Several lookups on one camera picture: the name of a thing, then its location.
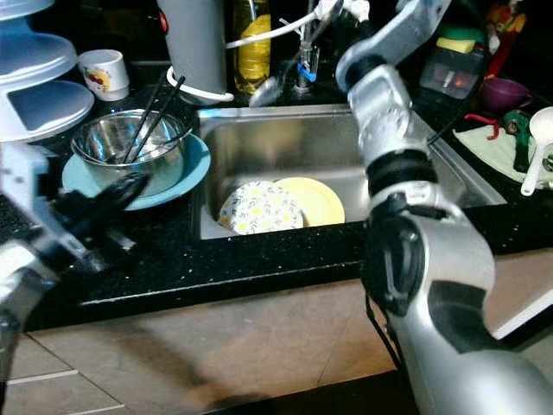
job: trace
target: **black countertop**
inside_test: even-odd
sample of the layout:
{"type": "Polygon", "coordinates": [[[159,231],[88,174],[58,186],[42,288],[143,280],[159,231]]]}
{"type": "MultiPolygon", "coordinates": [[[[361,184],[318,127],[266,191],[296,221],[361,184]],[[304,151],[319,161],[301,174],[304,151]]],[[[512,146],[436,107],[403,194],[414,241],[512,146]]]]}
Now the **black countertop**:
{"type": "MultiPolygon", "coordinates": [[[[141,107],[150,91],[143,88],[115,104],[97,103],[89,118],[141,107]]],[[[529,200],[517,197],[519,185],[486,169],[462,144],[455,142],[448,133],[448,122],[466,111],[467,101],[423,90],[413,95],[415,110],[437,131],[448,127],[444,132],[447,141],[509,201],[504,206],[466,211],[494,253],[550,246],[553,229],[550,192],[537,192],[529,200]]],[[[322,103],[318,96],[314,94],[302,103],[322,103]]],[[[331,100],[344,98],[336,94],[331,100]]],[[[174,105],[172,113],[193,118],[193,109],[184,105],[174,105]]],[[[76,128],[38,144],[67,160],[71,156],[69,141],[76,128]]],[[[0,243],[24,239],[36,232],[3,196],[0,213],[0,243]]],[[[193,221],[190,194],[160,207],[121,213],[114,220],[115,225],[137,243],[128,258],[117,269],[93,275],[79,265],[72,267],[33,312],[26,330],[359,277],[365,240],[360,222],[199,240],[193,235],[193,221]]]]}

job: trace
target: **light blue plate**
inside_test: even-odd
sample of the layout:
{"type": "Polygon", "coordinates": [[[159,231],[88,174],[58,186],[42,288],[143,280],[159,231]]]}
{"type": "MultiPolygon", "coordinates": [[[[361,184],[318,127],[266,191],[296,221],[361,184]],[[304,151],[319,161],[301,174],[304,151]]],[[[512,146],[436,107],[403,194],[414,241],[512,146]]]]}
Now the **light blue plate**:
{"type": "MultiPolygon", "coordinates": [[[[152,208],[172,201],[192,190],[204,178],[211,164],[209,149],[193,134],[188,135],[188,140],[188,156],[190,158],[181,181],[156,195],[136,198],[125,210],[152,208]]],[[[87,197],[94,197],[102,190],[92,179],[85,162],[76,155],[73,155],[63,168],[61,183],[67,192],[78,190],[87,197]]]]}

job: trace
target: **yellow bottle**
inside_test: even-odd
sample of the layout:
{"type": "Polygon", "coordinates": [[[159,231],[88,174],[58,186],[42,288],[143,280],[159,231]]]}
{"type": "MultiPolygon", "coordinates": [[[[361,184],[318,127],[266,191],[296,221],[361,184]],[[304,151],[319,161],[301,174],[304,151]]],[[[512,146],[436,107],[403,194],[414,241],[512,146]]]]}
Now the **yellow bottle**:
{"type": "MultiPolygon", "coordinates": [[[[234,39],[270,31],[269,0],[234,0],[234,39]]],[[[254,93],[269,78],[270,39],[234,49],[234,83],[242,93],[254,93]]]]}

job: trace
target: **kitchen sink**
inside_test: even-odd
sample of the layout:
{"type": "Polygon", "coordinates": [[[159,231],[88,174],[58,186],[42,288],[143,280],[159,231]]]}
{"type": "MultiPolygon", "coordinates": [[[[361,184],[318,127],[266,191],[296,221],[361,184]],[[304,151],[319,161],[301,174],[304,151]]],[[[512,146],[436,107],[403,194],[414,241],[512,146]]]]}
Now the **kitchen sink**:
{"type": "MultiPolygon", "coordinates": [[[[358,147],[358,127],[346,105],[207,109],[199,112],[200,137],[212,165],[194,191],[196,231],[201,239],[236,235],[217,223],[228,195],[247,182],[311,177],[327,184],[344,206],[346,222],[368,213],[368,185],[358,147]]],[[[417,134],[432,129],[416,114],[417,134]]],[[[505,199],[439,139],[432,159],[446,195],[462,208],[505,199]]]]}

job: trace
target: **metal bowl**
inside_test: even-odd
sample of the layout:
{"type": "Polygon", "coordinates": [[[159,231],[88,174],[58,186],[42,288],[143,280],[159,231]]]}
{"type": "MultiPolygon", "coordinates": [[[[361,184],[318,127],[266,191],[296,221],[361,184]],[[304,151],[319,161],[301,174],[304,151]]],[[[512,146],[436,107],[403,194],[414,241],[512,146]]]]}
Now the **metal bowl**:
{"type": "MultiPolygon", "coordinates": [[[[152,111],[130,152],[134,154],[158,112],[152,111]]],[[[150,176],[141,196],[155,195],[174,186],[182,178],[186,161],[186,140],[190,128],[175,117],[164,114],[149,136],[134,163],[121,163],[143,110],[117,112],[97,118],[81,127],[81,133],[71,142],[73,153],[89,169],[94,181],[102,188],[139,171],[150,176]]]]}

